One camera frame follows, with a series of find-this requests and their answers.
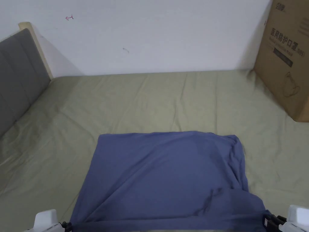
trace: bed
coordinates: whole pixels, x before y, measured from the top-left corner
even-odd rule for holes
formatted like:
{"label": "bed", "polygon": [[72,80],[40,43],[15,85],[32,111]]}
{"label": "bed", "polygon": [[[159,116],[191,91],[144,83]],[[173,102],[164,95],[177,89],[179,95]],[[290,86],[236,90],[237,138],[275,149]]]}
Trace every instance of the bed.
{"label": "bed", "polygon": [[[40,55],[35,49],[23,52],[29,59]],[[52,208],[60,221],[69,221],[98,136],[105,133],[235,134],[245,150],[250,192],[267,209],[286,216],[290,204],[309,207],[309,123],[293,121],[254,71],[49,82],[47,70],[37,80],[44,79],[45,85],[0,138],[1,231],[32,228],[36,213]]]}

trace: white wall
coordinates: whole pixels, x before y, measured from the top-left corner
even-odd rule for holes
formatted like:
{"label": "white wall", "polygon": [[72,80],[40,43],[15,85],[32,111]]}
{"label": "white wall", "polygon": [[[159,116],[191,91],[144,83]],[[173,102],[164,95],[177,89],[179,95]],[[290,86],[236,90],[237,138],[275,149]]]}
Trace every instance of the white wall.
{"label": "white wall", "polygon": [[31,22],[56,77],[252,68],[270,1],[10,0],[0,39]]}

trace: red mark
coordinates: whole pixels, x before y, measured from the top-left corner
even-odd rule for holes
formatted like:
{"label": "red mark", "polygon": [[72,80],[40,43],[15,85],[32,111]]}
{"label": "red mark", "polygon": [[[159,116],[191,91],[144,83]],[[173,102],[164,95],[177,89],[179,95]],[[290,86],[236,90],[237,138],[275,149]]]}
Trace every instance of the red mark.
{"label": "red mark", "polygon": [[73,19],[73,15],[71,15],[71,17],[69,17],[69,18],[68,18],[68,16],[66,16],[66,20],[68,20],[68,19],[70,19],[70,18]]}

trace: gray headboard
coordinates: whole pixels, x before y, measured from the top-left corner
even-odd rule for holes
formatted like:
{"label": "gray headboard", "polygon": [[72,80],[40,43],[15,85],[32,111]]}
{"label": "gray headboard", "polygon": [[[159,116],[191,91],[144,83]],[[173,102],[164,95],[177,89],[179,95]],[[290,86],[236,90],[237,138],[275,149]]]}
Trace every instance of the gray headboard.
{"label": "gray headboard", "polygon": [[28,29],[0,42],[0,136],[28,110],[49,82]]}

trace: blue fabric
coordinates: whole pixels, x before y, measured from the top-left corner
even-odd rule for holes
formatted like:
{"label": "blue fabric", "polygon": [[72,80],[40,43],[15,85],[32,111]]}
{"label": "blue fabric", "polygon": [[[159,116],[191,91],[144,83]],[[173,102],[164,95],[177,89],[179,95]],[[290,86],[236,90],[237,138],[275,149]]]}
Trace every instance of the blue fabric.
{"label": "blue fabric", "polygon": [[235,135],[100,135],[70,222],[73,231],[264,231]]}

